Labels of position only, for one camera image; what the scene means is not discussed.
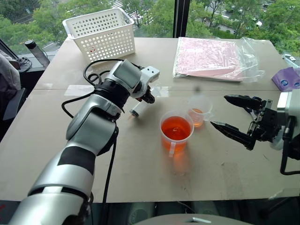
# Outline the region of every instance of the pink paper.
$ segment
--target pink paper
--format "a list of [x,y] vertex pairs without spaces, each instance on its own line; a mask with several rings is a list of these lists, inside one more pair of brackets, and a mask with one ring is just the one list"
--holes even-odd
[[174,76],[242,81],[239,50],[234,42],[180,37]]

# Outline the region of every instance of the clear plastic bag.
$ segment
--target clear plastic bag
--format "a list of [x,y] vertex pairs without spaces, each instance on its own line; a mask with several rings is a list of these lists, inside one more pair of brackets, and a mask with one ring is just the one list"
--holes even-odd
[[237,43],[180,37],[173,77],[198,76],[236,82],[255,82],[259,70],[255,40],[243,37]]

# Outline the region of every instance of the beige table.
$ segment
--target beige table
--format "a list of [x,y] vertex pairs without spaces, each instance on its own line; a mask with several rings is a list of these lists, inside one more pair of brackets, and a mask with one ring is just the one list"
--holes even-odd
[[[251,116],[227,103],[223,95],[232,91],[207,90],[215,120],[247,131]],[[253,95],[253,91],[235,91]],[[33,90],[12,126],[0,143],[0,199],[22,200],[45,164],[65,144],[70,118],[60,104],[70,97],[65,90]],[[209,123],[195,130],[187,149],[169,158],[161,146],[159,118],[165,112],[187,106],[192,91],[168,91],[169,97],[157,98],[139,119],[129,119],[136,100],[128,100],[125,115],[117,121],[120,129],[115,161],[108,191],[108,202],[195,201],[257,199],[297,196],[299,176],[279,172],[281,152],[258,142],[253,151],[226,138]],[[261,98],[274,99],[278,91],[255,91]],[[75,113],[84,101],[70,104]],[[111,152],[96,159],[93,193],[102,201]],[[299,169],[290,160],[288,170]]]
[[[260,69],[265,76],[255,83],[220,82],[186,77],[173,79],[172,71],[178,40],[176,38],[135,38],[136,52],[127,56],[130,61],[141,66],[154,66],[160,70],[159,86],[168,90],[278,90],[271,77],[287,64],[270,41],[257,40],[255,49],[260,59]],[[66,40],[35,89],[66,89],[71,84],[88,84],[82,71],[87,65],[82,53],[72,40]],[[112,63],[100,65],[99,70],[111,69]]]

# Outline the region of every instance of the white plastic basket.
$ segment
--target white plastic basket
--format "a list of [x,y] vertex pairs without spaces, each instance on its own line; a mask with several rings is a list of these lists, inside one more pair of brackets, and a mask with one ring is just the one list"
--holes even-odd
[[135,52],[134,21],[121,8],[73,17],[62,23],[89,63]]

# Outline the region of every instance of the green foliage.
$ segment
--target green foliage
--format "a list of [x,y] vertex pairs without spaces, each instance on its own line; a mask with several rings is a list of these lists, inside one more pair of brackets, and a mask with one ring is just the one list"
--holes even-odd
[[244,36],[249,29],[256,27],[256,18],[260,18],[261,15],[260,0],[228,0],[227,4],[235,6],[230,19],[233,20],[236,38]]
[[212,9],[212,13],[210,16],[210,27],[213,24],[215,12],[222,5],[222,3],[223,3],[223,0],[210,0],[210,8]]
[[190,38],[209,38],[211,33],[206,27],[204,19],[209,17],[210,13],[204,10],[204,3],[196,0],[191,1],[189,17],[187,21],[186,37]]
[[7,18],[0,15],[0,33],[4,42],[16,53],[29,53],[24,46],[28,39],[34,39],[39,46],[44,46],[54,39],[52,33],[41,29],[33,21],[28,24],[11,23]]
[[141,18],[143,8],[140,6],[140,0],[122,0],[123,8],[128,14],[134,15],[134,21],[138,28],[141,26]]
[[222,31],[216,28],[211,28],[212,35],[222,39],[234,39],[234,34],[231,34],[229,30]]
[[[17,54],[26,53],[23,43],[34,39],[41,47],[67,37],[62,21],[74,16],[93,13],[111,7],[111,0],[1,0],[0,37]],[[135,17],[136,37],[163,37],[173,35],[174,0],[122,0],[124,9]],[[300,0],[277,0],[261,11],[261,0],[192,0],[187,22],[187,37],[268,39],[282,52],[300,53]],[[215,12],[226,8],[230,19]],[[17,23],[21,17],[34,19],[30,23]],[[227,25],[236,30],[218,29]]]
[[11,21],[15,21],[20,17],[28,15],[25,10],[26,8],[32,13],[38,7],[38,0],[1,0],[0,15]]
[[174,0],[158,0],[149,13],[153,21],[143,28],[148,36],[171,38],[173,35]]

